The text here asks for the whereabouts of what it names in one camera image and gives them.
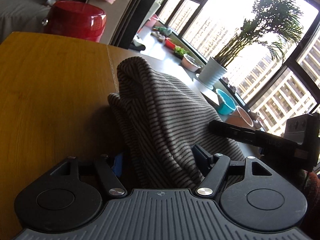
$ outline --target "gray ribbed surface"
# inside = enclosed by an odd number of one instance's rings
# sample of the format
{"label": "gray ribbed surface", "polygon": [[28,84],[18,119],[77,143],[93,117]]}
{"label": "gray ribbed surface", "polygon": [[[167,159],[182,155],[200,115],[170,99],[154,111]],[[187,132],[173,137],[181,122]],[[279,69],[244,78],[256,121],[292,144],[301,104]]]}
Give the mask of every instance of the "gray ribbed surface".
{"label": "gray ribbed surface", "polygon": [[308,239],[298,229],[278,234],[258,234],[230,223],[211,200],[193,197],[186,189],[135,189],[124,199],[108,202],[91,224],[73,232],[44,234],[24,230],[17,240],[100,239]]}

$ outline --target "metal screw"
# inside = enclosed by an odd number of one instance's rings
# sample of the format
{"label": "metal screw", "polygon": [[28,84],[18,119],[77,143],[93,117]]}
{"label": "metal screw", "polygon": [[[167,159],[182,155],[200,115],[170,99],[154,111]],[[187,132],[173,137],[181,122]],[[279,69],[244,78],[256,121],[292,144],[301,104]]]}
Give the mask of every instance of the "metal screw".
{"label": "metal screw", "polygon": [[119,187],[115,187],[115,188],[112,188],[111,190],[109,190],[109,193],[113,196],[121,196],[124,194],[124,189],[119,188]]}
{"label": "metal screw", "polygon": [[202,195],[202,196],[208,196],[208,195],[211,195],[213,193],[212,189],[210,189],[208,187],[198,188],[197,192],[198,192],[199,195]]}
{"label": "metal screw", "polygon": [[42,19],[41,24],[42,24],[42,26],[46,26],[48,24],[48,22],[49,22],[48,18],[44,18],[44,19]]}

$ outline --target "striped cloth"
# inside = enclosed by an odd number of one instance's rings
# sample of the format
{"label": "striped cloth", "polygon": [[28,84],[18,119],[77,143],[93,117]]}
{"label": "striped cloth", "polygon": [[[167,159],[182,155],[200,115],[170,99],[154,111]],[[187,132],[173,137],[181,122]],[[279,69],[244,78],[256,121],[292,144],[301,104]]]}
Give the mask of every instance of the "striped cloth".
{"label": "striped cloth", "polygon": [[141,57],[117,68],[119,93],[108,96],[143,188],[195,189],[202,174],[191,147],[242,161],[238,144],[213,135],[208,122],[216,110],[175,77],[154,71]]}

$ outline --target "black device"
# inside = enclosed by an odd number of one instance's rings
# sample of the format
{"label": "black device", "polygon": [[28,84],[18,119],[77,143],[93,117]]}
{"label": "black device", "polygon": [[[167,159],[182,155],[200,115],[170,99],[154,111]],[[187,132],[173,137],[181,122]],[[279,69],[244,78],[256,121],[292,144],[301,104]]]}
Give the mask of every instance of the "black device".
{"label": "black device", "polygon": [[[23,231],[16,240],[309,239],[296,226],[303,194],[255,157],[231,161],[194,145],[205,179],[190,189],[134,189],[130,194],[105,157],[70,157],[16,197]],[[95,176],[93,187],[79,178]],[[225,188],[228,176],[243,175]]]}
{"label": "black device", "polygon": [[281,156],[288,165],[308,172],[317,166],[320,151],[319,128],[319,113],[288,119],[283,137],[217,120],[209,123],[209,130],[216,135],[261,147],[261,154]]}

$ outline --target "shiny red container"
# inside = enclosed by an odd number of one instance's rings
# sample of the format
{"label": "shiny red container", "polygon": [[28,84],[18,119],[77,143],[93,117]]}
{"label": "shiny red container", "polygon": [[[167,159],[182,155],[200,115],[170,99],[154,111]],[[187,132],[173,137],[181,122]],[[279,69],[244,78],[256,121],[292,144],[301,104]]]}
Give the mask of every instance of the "shiny red container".
{"label": "shiny red container", "polygon": [[91,4],[59,1],[48,13],[44,33],[99,42],[106,20],[105,12]]}

